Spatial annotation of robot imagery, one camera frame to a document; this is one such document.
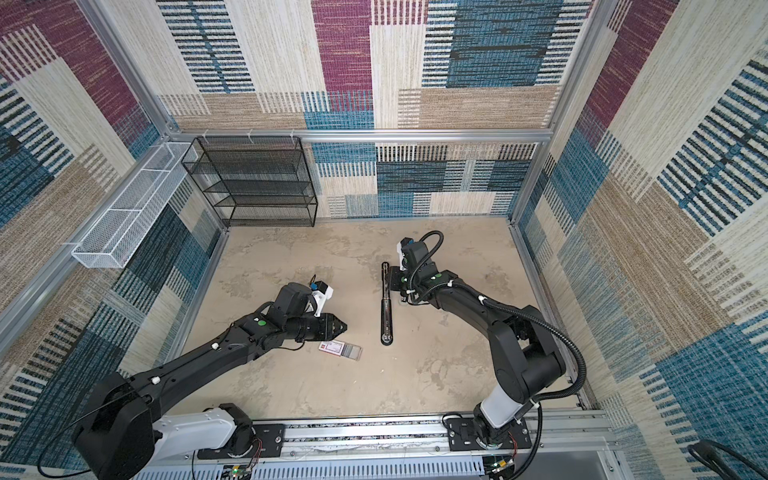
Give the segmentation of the grey staple tray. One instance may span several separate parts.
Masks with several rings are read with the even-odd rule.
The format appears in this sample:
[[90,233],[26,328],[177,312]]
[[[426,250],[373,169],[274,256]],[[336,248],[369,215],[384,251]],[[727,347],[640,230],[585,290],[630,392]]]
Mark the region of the grey staple tray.
[[353,361],[358,361],[362,355],[362,348],[358,345],[346,343],[341,351],[341,356]]

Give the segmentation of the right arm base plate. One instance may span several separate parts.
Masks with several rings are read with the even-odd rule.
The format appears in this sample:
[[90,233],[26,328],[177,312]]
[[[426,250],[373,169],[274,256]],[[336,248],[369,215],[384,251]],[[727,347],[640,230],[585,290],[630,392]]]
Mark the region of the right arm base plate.
[[512,420],[495,428],[480,418],[449,412],[442,416],[441,424],[447,431],[451,451],[520,450],[533,446],[530,429],[524,420]]

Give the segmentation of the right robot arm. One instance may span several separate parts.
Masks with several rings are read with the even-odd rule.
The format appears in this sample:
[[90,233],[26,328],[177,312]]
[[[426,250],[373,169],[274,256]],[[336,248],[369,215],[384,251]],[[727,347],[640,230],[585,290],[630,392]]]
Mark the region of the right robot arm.
[[540,311],[493,301],[432,260],[426,239],[403,238],[397,244],[399,266],[390,286],[415,305],[448,312],[487,340],[496,386],[474,410],[477,442],[494,448],[525,414],[539,405],[538,395],[566,373],[566,362]]

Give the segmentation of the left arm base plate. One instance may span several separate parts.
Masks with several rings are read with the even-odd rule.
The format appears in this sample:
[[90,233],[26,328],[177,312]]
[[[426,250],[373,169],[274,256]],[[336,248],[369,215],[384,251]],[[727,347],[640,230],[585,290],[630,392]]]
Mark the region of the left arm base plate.
[[218,449],[203,449],[196,453],[197,460],[234,460],[277,458],[282,453],[286,425],[278,423],[254,424],[238,427],[233,437]]

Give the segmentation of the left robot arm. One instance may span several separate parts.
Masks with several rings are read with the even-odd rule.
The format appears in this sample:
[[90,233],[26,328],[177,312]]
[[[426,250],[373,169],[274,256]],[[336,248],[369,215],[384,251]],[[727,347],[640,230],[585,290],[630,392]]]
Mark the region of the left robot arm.
[[127,377],[113,372],[96,383],[72,443],[99,479],[129,479],[169,440],[159,426],[176,404],[223,374],[297,343],[330,341],[348,326],[323,311],[307,285],[290,282],[275,300],[233,321],[186,354]]

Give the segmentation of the red white staple box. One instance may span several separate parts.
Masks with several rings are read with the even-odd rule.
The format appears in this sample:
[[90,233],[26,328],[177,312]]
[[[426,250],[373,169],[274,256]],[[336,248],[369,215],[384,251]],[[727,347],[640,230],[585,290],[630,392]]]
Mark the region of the red white staple box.
[[342,357],[344,355],[345,348],[346,344],[344,342],[336,340],[323,341],[319,344],[319,350],[321,352],[328,353],[337,357]]

